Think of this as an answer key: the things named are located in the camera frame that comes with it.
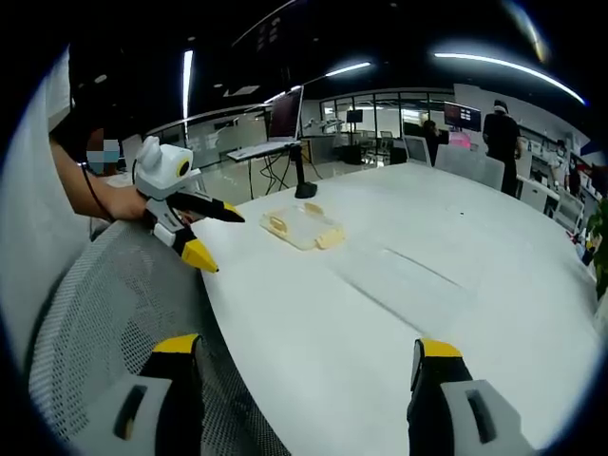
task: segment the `pink object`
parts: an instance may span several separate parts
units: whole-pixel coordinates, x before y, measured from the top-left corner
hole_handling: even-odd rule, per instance
[[[471,148],[471,139],[466,133],[463,133],[462,131],[450,131],[449,143],[452,145],[466,147],[467,149]]]

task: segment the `black shirt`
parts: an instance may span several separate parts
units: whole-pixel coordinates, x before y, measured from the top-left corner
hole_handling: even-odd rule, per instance
[[[427,140],[427,149],[428,149],[428,157],[430,158],[430,164],[435,166],[435,161],[437,160],[437,149],[439,148],[439,144],[448,144],[449,136],[447,132],[444,130],[439,130],[439,136],[435,135],[432,132],[425,132],[425,139]]]
[[[489,157],[501,162],[515,160],[520,128],[511,117],[505,114],[487,114],[484,120],[484,135],[487,135]]]

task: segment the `person's arm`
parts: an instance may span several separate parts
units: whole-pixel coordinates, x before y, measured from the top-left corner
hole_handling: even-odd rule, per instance
[[[53,139],[50,139],[50,148],[57,174],[74,212],[82,216],[107,219],[107,213],[91,195],[80,165],[74,162],[64,148]],[[133,220],[143,216],[145,199],[137,192],[135,186],[115,188],[90,173],[87,175],[95,195],[111,217]]]

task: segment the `computer screen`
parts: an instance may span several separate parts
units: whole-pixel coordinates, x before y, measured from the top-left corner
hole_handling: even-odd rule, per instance
[[[346,111],[346,122],[348,124],[361,124],[363,122],[363,109]]]
[[[423,138],[405,138],[408,155],[411,160],[418,162],[427,162],[427,154],[425,152],[425,144]]]
[[[291,90],[273,103],[270,138],[295,138],[299,121],[302,88]]]
[[[444,122],[467,130],[482,131],[482,111],[462,104],[445,102]]]

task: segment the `monitor stand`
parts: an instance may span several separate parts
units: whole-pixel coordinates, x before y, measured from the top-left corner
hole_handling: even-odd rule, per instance
[[[316,195],[316,184],[304,180],[304,165],[302,164],[302,147],[297,145],[290,149],[291,158],[295,162],[295,173],[297,174],[297,187],[295,197],[299,200],[312,198]]]

